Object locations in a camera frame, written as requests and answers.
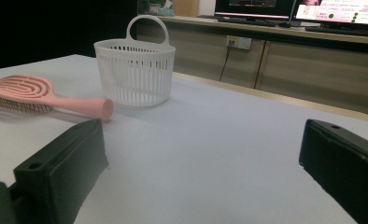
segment white table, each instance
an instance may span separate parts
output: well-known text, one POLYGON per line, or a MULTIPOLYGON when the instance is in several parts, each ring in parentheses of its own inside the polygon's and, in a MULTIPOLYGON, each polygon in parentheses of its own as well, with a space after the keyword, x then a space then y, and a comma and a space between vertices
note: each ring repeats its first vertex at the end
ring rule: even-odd
MULTIPOLYGON (((0 69, 13 74, 45 77, 64 97, 103 96, 93 58, 0 69)), ((11 185, 17 165, 87 119, 0 112, 0 181, 11 185)), ((76 223, 355 223, 298 164, 307 119, 368 139, 368 121, 175 77, 167 102, 104 122, 110 169, 76 223)))

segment hairbrush bristles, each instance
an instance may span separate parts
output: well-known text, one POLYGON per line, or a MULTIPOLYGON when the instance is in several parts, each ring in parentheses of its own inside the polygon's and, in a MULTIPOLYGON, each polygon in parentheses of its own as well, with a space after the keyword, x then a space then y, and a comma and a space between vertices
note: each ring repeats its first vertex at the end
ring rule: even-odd
POLYGON ((46 114, 53 106, 19 103, 0 97, 0 108, 22 114, 46 114))

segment basket handle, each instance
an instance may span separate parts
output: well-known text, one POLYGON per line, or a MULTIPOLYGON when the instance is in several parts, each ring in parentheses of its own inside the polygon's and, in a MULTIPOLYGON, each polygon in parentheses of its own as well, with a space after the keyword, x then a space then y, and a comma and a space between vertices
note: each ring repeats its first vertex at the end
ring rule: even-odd
POLYGON ((150 19, 150 20, 158 22, 162 26, 163 31, 164 31, 164 36, 165 36, 164 41, 162 42, 162 44, 163 45, 169 45, 169 34, 167 33, 166 26, 164 25, 164 23, 158 17, 150 16, 150 15, 139 15, 139 16, 134 17, 129 22, 128 28, 126 30, 126 39, 133 40, 133 38, 131 36, 131 28, 132 28, 132 25, 134 24, 134 22, 137 21, 137 20, 140 20, 140 19, 150 19))

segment white plastic basket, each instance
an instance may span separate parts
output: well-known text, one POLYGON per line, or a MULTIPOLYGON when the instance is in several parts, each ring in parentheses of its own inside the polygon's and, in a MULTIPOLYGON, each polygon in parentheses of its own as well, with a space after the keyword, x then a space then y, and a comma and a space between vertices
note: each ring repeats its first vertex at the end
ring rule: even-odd
POLYGON ((94 48, 104 93, 116 105, 153 106, 169 98, 176 48, 170 46, 160 19, 137 16, 129 22, 125 39, 96 42, 94 48), (151 19, 162 26, 162 44, 132 39, 131 27, 139 19, 151 19))

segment dark background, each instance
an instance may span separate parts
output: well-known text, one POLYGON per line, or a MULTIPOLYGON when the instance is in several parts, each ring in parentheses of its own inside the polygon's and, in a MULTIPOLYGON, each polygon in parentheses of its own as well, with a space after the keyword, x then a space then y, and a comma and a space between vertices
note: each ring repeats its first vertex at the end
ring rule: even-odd
POLYGON ((0 0, 0 68, 70 54, 93 57, 94 42, 124 38, 136 15, 135 0, 0 0))

